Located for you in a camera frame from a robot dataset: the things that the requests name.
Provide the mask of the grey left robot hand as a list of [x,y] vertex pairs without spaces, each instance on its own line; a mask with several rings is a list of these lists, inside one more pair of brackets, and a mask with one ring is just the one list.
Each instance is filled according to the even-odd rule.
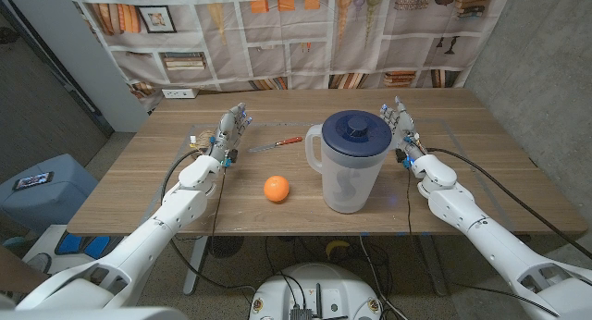
[[241,136],[249,127],[252,118],[246,114],[246,104],[239,103],[231,107],[219,120],[209,155],[226,165],[228,155],[238,148]]

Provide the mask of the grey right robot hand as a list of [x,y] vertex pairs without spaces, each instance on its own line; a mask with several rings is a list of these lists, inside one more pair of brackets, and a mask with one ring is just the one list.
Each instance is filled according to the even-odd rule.
[[416,159],[426,155],[413,118],[398,95],[394,98],[394,106],[382,105],[379,117],[390,128],[392,141],[389,149],[395,151],[398,163],[403,164],[405,168],[411,168]]

